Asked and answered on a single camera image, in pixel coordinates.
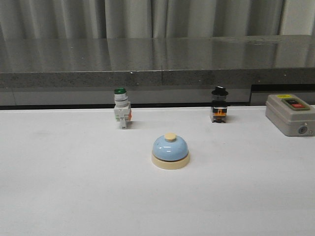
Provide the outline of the blue and cream desk bell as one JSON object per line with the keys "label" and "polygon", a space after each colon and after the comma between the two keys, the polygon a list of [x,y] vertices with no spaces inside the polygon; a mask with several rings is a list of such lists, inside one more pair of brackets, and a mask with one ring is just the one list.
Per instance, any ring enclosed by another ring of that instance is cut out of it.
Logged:
{"label": "blue and cream desk bell", "polygon": [[186,141],[175,133],[166,133],[153,143],[152,163],[165,170],[185,167],[190,161]]}

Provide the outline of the grey stone counter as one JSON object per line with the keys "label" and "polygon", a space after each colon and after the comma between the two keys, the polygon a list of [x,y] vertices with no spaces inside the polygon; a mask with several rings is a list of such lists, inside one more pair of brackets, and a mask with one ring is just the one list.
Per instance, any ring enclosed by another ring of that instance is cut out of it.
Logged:
{"label": "grey stone counter", "polygon": [[166,39],[12,39],[0,43],[4,108],[105,108],[124,87],[133,107],[230,105],[272,93],[315,102],[315,39],[306,35]]}

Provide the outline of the grey curtain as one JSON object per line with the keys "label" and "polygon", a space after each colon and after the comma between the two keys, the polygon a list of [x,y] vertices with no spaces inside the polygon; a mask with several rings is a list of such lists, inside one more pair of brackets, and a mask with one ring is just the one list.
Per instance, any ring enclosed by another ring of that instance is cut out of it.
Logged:
{"label": "grey curtain", "polygon": [[3,0],[0,37],[313,35],[312,0]]}

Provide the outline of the green pushbutton switch module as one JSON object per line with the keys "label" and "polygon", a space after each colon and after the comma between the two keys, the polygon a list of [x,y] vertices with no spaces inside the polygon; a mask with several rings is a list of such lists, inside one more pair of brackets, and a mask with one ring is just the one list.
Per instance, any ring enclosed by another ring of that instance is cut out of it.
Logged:
{"label": "green pushbutton switch module", "polygon": [[114,102],[115,119],[120,123],[122,129],[126,129],[128,122],[131,121],[132,114],[131,103],[125,88],[117,88],[114,90]]}

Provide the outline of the black selector switch module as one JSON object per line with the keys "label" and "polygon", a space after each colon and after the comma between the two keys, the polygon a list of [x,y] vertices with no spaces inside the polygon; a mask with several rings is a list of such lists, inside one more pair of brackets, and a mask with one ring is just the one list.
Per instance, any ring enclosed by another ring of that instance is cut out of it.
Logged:
{"label": "black selector switch module", "polygon": [[212,91],[212,107],[210,118],[212,122],[226,122],[228,92],[225,87],[216,86]]}

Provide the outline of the grey start-stop switch box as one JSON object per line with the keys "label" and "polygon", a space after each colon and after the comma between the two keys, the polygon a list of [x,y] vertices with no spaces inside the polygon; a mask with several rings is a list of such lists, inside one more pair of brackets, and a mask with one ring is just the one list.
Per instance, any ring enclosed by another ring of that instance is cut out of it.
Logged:
{"label": "grey start-stop switch box", "polygon": [[315,108],[294,94],[270,94],[266,117],[286,136],[314,136]]}

